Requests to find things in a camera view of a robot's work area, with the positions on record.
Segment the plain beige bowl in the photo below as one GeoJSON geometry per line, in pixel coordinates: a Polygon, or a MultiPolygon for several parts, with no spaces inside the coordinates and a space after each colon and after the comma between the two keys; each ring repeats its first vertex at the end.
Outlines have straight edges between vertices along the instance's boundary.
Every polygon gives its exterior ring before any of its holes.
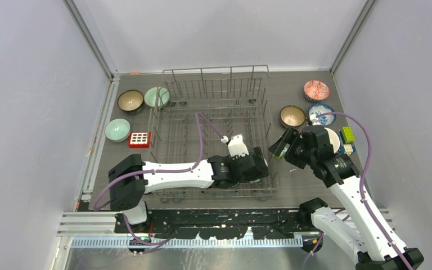
{"type": "Polygon", "coordinates": [[[334,130],[332,130],[330,128],[325,128],[325,130],[328,132],[330,143],[332,144],[333,151],[336,154],[340,148],[340,138],[334,130]]]}

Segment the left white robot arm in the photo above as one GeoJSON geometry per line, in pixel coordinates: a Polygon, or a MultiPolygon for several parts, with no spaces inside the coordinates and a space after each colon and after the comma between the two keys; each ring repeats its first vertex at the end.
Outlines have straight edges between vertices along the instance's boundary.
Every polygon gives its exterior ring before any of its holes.
{"type": "Polygon", "coordinates": [[[110,209],[123,212],[137,233],[150,225],[145,194],[169,188],[228,189],[269,176],[269,167],[260,147],[242,156],[214,155],[193,163],[159,164],[131,154],[108,172],[110,209]]]}

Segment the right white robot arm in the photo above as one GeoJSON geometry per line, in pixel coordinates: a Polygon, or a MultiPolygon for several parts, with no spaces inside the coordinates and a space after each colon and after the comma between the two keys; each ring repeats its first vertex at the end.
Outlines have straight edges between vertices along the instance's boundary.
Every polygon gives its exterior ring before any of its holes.
{"type": "Polygon", "coordinates": [[[316,228],[332,238],[352,258],[355,269],[418,269],[423,263],[421,251],[409,248],[377,209],[351,158],[334,150],[328,129],[287,128],[269,151],[300,169],[309,166],[342,203],[354,228],[320,198],[300,204],[298,221],[304,230],[316,228]]]}

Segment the brown striped bowl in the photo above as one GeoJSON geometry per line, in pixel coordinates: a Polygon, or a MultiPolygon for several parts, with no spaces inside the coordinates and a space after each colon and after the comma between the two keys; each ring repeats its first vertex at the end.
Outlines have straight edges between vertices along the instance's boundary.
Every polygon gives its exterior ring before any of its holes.
{"type": "Polygon", "coordinates": [[[303,109],[294,105],[287,105],[279,112],[279,121],[284,127],[299,127],[306,121],[303,109]]]}

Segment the grey wire dish rack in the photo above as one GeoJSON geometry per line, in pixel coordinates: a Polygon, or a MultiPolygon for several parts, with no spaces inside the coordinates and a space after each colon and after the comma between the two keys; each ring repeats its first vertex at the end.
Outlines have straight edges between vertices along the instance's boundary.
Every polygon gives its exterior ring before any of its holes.
{"type": "Polygon", "coordinates": [[[260,147],[269,176],[257,182],[219,189],[192,187],[155,191],[161,201],[256,197],[266,200],[279,187],[278,167],[268,147],[273,124],[266,95],[267,65],[165,69],[161,83],[170,92],[164,108],[151,110],[153,133],[147,159],[155,163],[194,163],[198,158],[229,155],[220,136],[242,134],[249,150],[260,147]]]}

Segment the blue floral white bowl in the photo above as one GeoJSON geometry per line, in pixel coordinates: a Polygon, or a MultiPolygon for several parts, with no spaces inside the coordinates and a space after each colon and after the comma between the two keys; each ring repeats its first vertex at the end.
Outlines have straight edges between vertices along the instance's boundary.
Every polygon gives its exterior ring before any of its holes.
{"type": "Polygon", "coordinates": [[[309,120],[313,124],[323,126],[334,124],[336,121],[336,115],[330,114],[334,111],[335,110],[327,104],[316,103],[308,109],[309,120]]]}

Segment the red blue zigzag bowl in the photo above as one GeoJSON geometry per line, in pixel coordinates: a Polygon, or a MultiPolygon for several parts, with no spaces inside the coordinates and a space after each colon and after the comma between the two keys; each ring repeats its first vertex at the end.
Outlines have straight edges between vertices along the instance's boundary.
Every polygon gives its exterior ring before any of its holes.
{"type": "Polygon", "coordinates": [[[329,87],[322,81],[310,80],[303,87],[304,95],[311,102],[320,102],[330,96],[329,87]]]}

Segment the dark teal bowl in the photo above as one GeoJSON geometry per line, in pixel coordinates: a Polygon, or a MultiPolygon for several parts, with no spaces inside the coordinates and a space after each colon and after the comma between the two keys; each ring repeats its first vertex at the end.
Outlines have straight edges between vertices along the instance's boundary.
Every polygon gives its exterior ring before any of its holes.
{"type": "Polygon", "coordinates": [[[117,106],[127,114],[137,114],[145,108],[143,94],[135,89],[123,92],[117,99],[117,106]]]}

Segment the celadon green bowl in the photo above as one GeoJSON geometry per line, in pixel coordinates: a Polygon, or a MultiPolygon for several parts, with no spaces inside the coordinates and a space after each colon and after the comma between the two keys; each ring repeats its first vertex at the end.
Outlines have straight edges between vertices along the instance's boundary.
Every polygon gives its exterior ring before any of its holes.
{"type": "Polygon", "coordinates": [[[125,119],[114,119],[105,127],[105,136],[113,142],[126,140],[131,133],[131,125],[125,119]]]}
{"type": "Polygon", "coordinates": [[[144,95],[144,102],[151,108],[164,108],[170,100],[170,92],[165,87],[152,87],[144,95]]]}

